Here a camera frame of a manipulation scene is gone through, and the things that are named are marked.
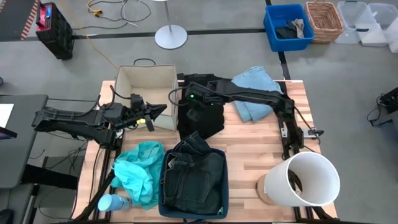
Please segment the white stand base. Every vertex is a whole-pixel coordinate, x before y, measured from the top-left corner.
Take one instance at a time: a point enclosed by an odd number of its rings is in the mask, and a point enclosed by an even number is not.
[[[177,25],[171,26],[171,32],[169,25],[163,26],[156,32],[155,41],[159,47],[164,49],[176,49],[181,47],[187,41],[188,34],[184,28]]]

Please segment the light blue bottle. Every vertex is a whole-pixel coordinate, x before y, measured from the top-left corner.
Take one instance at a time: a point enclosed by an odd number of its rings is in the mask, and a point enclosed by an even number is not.
[[[106,194],[98,202],[98,209],[103,212],[127,210],[131,207],[131,199],[116,194]]]

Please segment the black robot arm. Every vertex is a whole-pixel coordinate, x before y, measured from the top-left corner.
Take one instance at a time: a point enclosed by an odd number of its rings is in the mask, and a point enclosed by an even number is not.
[[[99,110],[94,110],[94,107],[87,112],[44,107],[36,112],[32,127],[41,132],[63,131],[73,138],[80,136],[87,140],[95,140],[100,147],[113,149],[116,146],[117,131],[136,127],[138,120],[144,119],[148,130],[154,131],[152,120],[155,120],[167,105],[145,105],[140,95],[132,94],[130,107],[113,102],[99,106]]]
[[[278,91],[255,90],[238,87],[229,80],[208,82],[207,86],[191,82],[186,88],[185,98],[189,100],[194,111],[190,112],[191,119],[200,116],[200,108],[213,104],[225,104],[232,101],[246,101],[269,105],[276,116],[285,123],[289,145],[303,148],[303,131],[297,126],[294,114],[294,100]]]

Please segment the black cable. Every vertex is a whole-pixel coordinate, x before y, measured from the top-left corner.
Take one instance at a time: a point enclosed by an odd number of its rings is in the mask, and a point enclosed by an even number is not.
[[[114,99],[115,99],[115,93],[114,93],[114,91],[112,91],[112,101],[111,101],[111,103],[108,104],[107,106],[103,105],[103,106],[104,106],[104,110],[108,110],[108,109],[110,109],[110,107],[113,106]],[[99,98],[98,98],[98,100],[97,100],[97,106],[98,106],[99,108],[102,107],[102,106],[100,105],[100,99],[99,99]]]
[[[117,21],[141,22],[141,21],[147,19],[152,14],[152,11],[151,11],[150,7],[147,4],[142,2],[142,1],[139,1],[141,4],[144,4],[148,8],[149,13],[143,19],[139,19],[137,21],[129,21],[126,18],[124,18],[123,14],[122,14],[124,6],[126,5],[127,2],[128,2],[128,0],[124,0],[123,2],[121,2],[121,1],[115,1],[115,2],[114,1],[98,1],[98,2],[93,2],[93,3],[91,3],[88,6],[91,7],[91,6],[94,6],[94,5],[99,4],[99,3],[109,3],[109,4],[124,3],[124,5],[120,9],[121,18],[119,18],[119,19],[112,19],[112,18],[109,18],[109,17],[106,17],[106,16],[101,16],[101,15],[97,16],[97,18],[107,19],[107,20],[112,21],[112,22],[117,22]],[[80,29],[87,29],[87,28],[99,28],[99,29],[108,29],[108,30],[120,29],[120,28],[128,25],[128,22],[125,22],[123,25],[118,26],[118,27],[85,26],[85,27],[81,27],[81,28],[73,28],[73,30],[80,30]]]
[[[81,177],[81,172],[82,172],[82,170],[83,170],[83,169],[80,170],[79,178],[78,178],[78,180],[77,180],[75,202],[73,203],[73,208],[72,208],[72,211],[71,211],[69,220],[72,219],[72,216],[73,216],[73,214],[75,213],[76,204],[77,204],[77,198],[78,198],[78,193],[79,193],[79,182],[80,182],[80,177]]]
[[[304,121],[305,125],[307,125],[307,127],[309,128],[309,130],[314,133],[314,130],[311,128],[311,126],[307,123],[307,121],[304,119],[303,115],[301,114],[301,112],[299,111],[299,109],[297,109],[297,107],[294,107],[294,109],[297,111],[298,115],[300,115],[301,119]],[[315,137],[318,139],[318,144],[321,144],[321,139],[319,138],[319,135],[314,134]]]
[[[125,24],[123,24],[123,25],[121,25],[121,26],[118,26],[118,27],[101,27],[101,26],[85,26],[85,27],[82,27],[82,28],[73,28],[73,30],[81,30],[81,29],[88,29],[88,28],[99,28],[99,29],[120,29],[120,28],[122,28],[122,27],[125,27],[125,26],[127,26],[127,22],[125,23]]]
[[[12,194],[12,189],[9,189],[8,198],[7,198],[7,207],[6,207],[7,209],[9,209],[9,206],[10,206],[11,194]]]
[[[116,94],[116,96],[118,96],[118,97],[120,97],[120,98],[122,98],[122,99],[125,99],[125,100],[130,100],[130,97],[121,96],[119,93],[117,93],[117,92],[114,90],[113,86],[111,86],[111,90],[112,90],[112,93]]]
[[[173,92],[177,92],[177,91],[179,91],[179,90],[184,90],[184,89],[186,89],[186,88],[188,88],[188,87],[190,87],[190,85],[187,85],[187,86],[185,86],[185,87],[176,88],[176,89],[170,91],[170,93],[169,93],[169,101],[170,101],[170,103],[173,104],[173,105],[175,105],[175,106],[187,106],[187,105],[189,104],[189,102],[186,102],[186,103],[184,103],[184,104],[178,104],[178,103],[175,103],[175,102],[170,98],[170,96],[172,95]]]
[[[52,165],[50,167],[46,167],[47,171],[41,173],[41,175],[39,175],[37,178],[42,177],[46,172],[50,171],[51,169],[53,169],[54,167],[56,167],[57,165],[59,165],[61,162],[67,160],[70,156],[65,156],[61,161],[57,162],[55,165]]]
[[[88,113],[92,112],[95,109],[95,107],[97,106],[97,101],[100,99],[100,97],[101,97],[101,95],[98,95],[97,100],[95,101],[94,105],[88,111],[81,113],[81,114],[73,114],[73,116],[77,118],[77,117],[81,117],[81,116],[87,115]],[[45,112],[52,114],[52,115],[58,115],[58,116],[71,116],[72,115],[72,114],[58,114],[58,113],[54,113],[51,111],[45,111]]]
[[[87,144],[87,143],[88,143],[88,141],[85,141],[78,149],[72,150],[72,151],[70,151],[70,152],[68,153],[69,156],[71,155],[71,153],[74,153],[74,157],[73,157],[72,160],[70,160],[70,157],[69,157],[69,162],[70,162],[69,174],[71,173],[72,168],[73,168],[73,170],[75,170],[74,164],[75,164],[75,162],[76,162],[76,160],[77,160],[77,157],[79,156],[79,153],[80,153],[81,150],[83,149],[83,146],[84,146],[85,144]]]
[[[156,65],[156,62],[154,60],[150,59],[150,58],[137,58],[137,59],[134,60],[133,65],[135,65],[137,62],[139,62],[141,60],[148,60],[150,62],[153,62],[154,65]]]
[[[49,100],[56,100],[56,101],[76,101],[76,102],[95,102],[95,100],[73,100],[73,99],[58,99],[58,98],[49,98]]]
[[[380,95],[376,98],[376,105],[377,107],[374,108],[373,110],[371,110],[368,115],[366,116],[366,120],[369,121],[369,123],[371,123],[371,125],[373,126],[373,122],[377,121],[380,118],[381,115],[381,108],[380,108],[380,97],[382,97],[383,95]],[[378,114],[377,114],[377,118],[375,119],[369,119],[369,116],[373,113],[373,111],[378,110]]]
[[[82,150],[81,148],[84,146],[84,144],[81,145],[78,149],[75,149],[75,150],[70,151],[70,152],[68,153],[68,156],[67,156],[67,157],[65,157],[64,159],[62,159],[60,162],[56,163],[56,164],[53,165],[52,167],[50,167],[48,170],[53,169],[55,166],[57,166],[58,164],[60,164],[61,162],[63,162],[66,158],[69,158],[70,156],[72,156],[72,155],[74,155],[74,154],[78,154],[78,153]],[[70,170],[70,168],[74,165],[75,161],[76,161],[76,159],[73,161],[73,163],[70,164],[69,170]],[[81,176],[81,171],[80,171],[80,174],[79,174],[79,178],[78,178],[78,182],[77,182],[77,187],[76,187],[75,205],[74,205],[74,207],[73,207],[73,211],[72,211],[72,214],[70,215],[70,217],[68,217],[68,218],[65,218],[65,217],[52,217],[52,216],[50,216],[50,215],[45,214],[45,213],[41,210],[41,204],[42,204],[42,202],[44,201],[44,199],[46,199],[50,194],[52,194],[53,192],[55,192],[56,190],[58,190],[59,187],[56,187],[55,189],[51,190],[49,193],[47,193],[46,196],[44,196],[44,197],[40,200],[40,202],[39,202],[39,212],[40,212],[43,216],[48,217],[48,218],[54,218],[54,219],[68,219],[68,220],[70,220],[70,219],[72,218],[73,212],[74,212],[75,207],[76,207],[77,193],[78,193],[78,186],[79,186],[80,176]]]
[[[68,140],[85,141],[85,140],[81,140],[81,139],[74,139],[74,138],[68,138],[68,137],[60,136],[60,135],[54,134],[54,133],[47,133],[47,134],[51,134],[51,135],[56,136],[58,138],[63,138],[63,139],[68,139]]]
[[[44,199],[46,199],[50,194],[52,194],[54,191],[56,191],[56,190],[58,190],[58,189],[59,189],[59,187],[54,188],[53,190],[51,190],[49,193],[47,193],[47,195],[44,196],[44,197],[40,200],[40,202],[39,202],[39,212],[40,212],[42,215],[44,215],[45,217],[47,217],[47,218],[54,218],[54,219],[69,219],[69,218],[65,218],[65,217],[52,217],[52,216],[50,216],[50,215],[47,215],[47,214],[43,213],[43,211],[42,211],[42,203],[43,203]]]
[[[313,149],[310,149],[310,148],[307,147],[307,146],[304,146],[304,148],[308,149],[308,150],[311,151],[311,152],[315,152]]]
[[[130,127],[127,127],[128,129],[130,129],[130,130],[135,130],[135,129],[137,129],[138,128],[138,124],[137,125],[135,125],[133,128],[130,128]]]
[[[94,175],[95,175],[95,167],[97,164],[98,155],[100,154],[101,148],[98,148],[97,155],[95,155],[94,166],[93,166],[93,178],[91,179],[91,190],[90,190],[90,197],[88,198],[91,201],[91,195],[93,194],[93,186],[94,186]]]
[[[43,155],[44,151],[45,151],[45,149],[43,149],[42,153],[40,153],[40,155],[38,155],[38,156],[36,156],[36,157],[30,157],[30,156],[29,156],[29,159],[38,159],[40,156]]]

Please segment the black desk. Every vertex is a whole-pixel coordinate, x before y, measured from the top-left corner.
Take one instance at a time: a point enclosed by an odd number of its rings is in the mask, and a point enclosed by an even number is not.
[[[12,103],[6,128],[17,133],[15,139],[0,141],[0,210],[9,206],[14,222],[22,223],[34,184],[76,189],[77,177],[27,164],[36,131],[31,126],[35,112],[46,105],[47,95],[0,96],[0,104]]]
[[[76,177],[27,164],[37,133],[31,124],[47,100],[47,95],[0,96],[0,104],[14,104],[6,128],[17,133],[0,141],[0,189],[26,183],[76,189]]]

